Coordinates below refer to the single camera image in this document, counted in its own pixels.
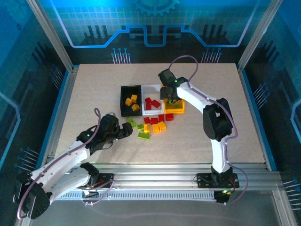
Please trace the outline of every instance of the yellow cube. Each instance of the yellow cube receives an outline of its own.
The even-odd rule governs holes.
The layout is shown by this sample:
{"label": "yellow cube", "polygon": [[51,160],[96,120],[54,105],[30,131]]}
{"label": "yellow cube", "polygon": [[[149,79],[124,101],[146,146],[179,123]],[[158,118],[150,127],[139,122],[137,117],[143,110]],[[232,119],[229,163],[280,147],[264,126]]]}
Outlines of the yellow cube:
{"label": "yellow cube", "polygon": [[132,95],[131,100],[133,101],[134,104],[137,104],[137,95]]}
{"label": "yellow cube", "polygon": [[159,133],[160,132],[159,125],[158,124],[153,124],[152,125],[152,130],[154,131],[154,133]]}
{"label": "yellow cube", "polygon": [[132,105],[132,103],[133,103],[133,101],[132,101],[130,98],[127,98],[127,99],[126,99],[126,105],[127,105],[127,106],[130,107],[130,106]]}
{"label": "yellow cube", "polygon": [[160,131],[166,130],[166,125],[163,121],[158,123]]}
{"label": "yellow cube", "polygon": [[150,125],[149,124],[144,124],[143,125],[143,131],[144,131],[144,133],[150,133],[151,132]]}
{"label": "yellow cube", "polygon": [[133,110],[134,112],[137,112],[137,111],[139,111],[139,110],[140,110],[140,107],[139,107],[139,105],[137,105],[137,104],[134,104],[134,105],[132,106],[132,110]]}

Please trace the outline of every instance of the glass panel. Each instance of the glass panel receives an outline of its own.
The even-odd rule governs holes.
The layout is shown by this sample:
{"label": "glass panel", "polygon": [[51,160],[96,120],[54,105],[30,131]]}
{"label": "glass panel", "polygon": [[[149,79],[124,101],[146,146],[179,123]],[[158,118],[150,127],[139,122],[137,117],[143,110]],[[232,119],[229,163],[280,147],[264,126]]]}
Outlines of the glass panel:
{"label": "glass panel", "polygon": [[300,1],[283,1],[245,71],[283,181],[300,182]]}
{"label": "glass panel", "polygon": [[129,63],[123,54],[131,63],[168,63],[183,54],[237,63],[269,0],[41,3],[74,64]]}
{"label": "glass panel", "polygon": [[35,167],[65,68],[25,0],[0,0],[0,21],[0,210],[14,225],[15,180]]}

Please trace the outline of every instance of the speckled tabletop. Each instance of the speckled tabletop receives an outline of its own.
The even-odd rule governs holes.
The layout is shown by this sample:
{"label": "speckled tabletop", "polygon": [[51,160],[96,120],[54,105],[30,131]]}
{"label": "speckled tabletop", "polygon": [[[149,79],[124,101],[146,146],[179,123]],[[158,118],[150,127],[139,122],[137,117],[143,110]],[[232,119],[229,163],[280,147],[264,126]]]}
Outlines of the speckled tabletop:
{"label": "speckled tabletop", "polygon": [[[120,86],[160,84],[158,74],[169,64],[80,65],[75,80],[56,156],[68,148],[78,134],[97,124],[94,108],[101,114],[115,112],[119,122]],[[172,72],[189,78],[194,64],[174,64]],[[238,138],[229,142],[231,162],[264,162],[246,97],[235,64],[199,64],[191,83],[215,98],[226,98],[238,128]],[[143,117],[134,117],[140,124]],[[174,115],[166,122],[167,129],[151,134],[149,141],[138,139],[137,128],[125,139],[115,141],[108,150],[101,150],[87,161],[117,162],[212,162],[212,148],[203,131],[203,116],[186,102],[185,114]]]}

